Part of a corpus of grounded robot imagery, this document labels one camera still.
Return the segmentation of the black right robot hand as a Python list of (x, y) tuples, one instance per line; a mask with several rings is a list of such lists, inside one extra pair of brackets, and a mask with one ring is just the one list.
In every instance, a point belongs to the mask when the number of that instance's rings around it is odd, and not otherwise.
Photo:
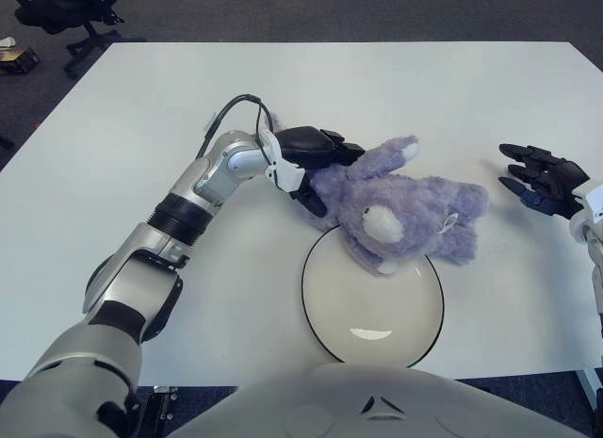
[(510, 176), (498, 180), (527, 208), (565, 219), (571, 219), (583, 209), (573, 191), (590, 177), (575, 162), (530, 145), (505, 143), (498, 148), (515, 161), (507, 167)]

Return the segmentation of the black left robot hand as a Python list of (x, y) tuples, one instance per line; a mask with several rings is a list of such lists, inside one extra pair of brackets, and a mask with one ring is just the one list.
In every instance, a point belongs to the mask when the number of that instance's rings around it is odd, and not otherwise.
[(294, 127), (275, 134), (280, 153), (269, 166), (274, 184), (312, 215), (324, 218), (327, 206), (311, 187), (310, 172), (332, 165), (349, 166), (365, 150), (335, 131), (312, 126)]

